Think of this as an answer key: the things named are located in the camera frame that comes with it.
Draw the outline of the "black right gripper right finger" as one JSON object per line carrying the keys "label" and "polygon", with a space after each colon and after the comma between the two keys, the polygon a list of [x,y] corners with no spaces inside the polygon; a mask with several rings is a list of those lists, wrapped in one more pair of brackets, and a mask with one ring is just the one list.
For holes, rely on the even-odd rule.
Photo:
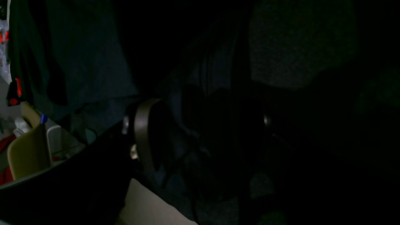
{"label": "black right gripper right finger", "polygon": [[244,105],[287,224],[399,224],[399,106],[322,94]]}

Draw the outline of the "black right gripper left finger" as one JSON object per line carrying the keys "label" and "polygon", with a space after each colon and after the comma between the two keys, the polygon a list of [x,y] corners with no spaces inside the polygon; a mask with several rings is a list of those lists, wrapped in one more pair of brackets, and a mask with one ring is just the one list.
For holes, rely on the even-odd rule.
{"label": "black right gripper left finger", "polygon": [[130,157],[134,118],[144,100],[121,108],[85,104],[60,121],[89,129],[113,121],[108,130],[70,159],[1,186],[1,220],[11,225],[114,225],[136,169]]}

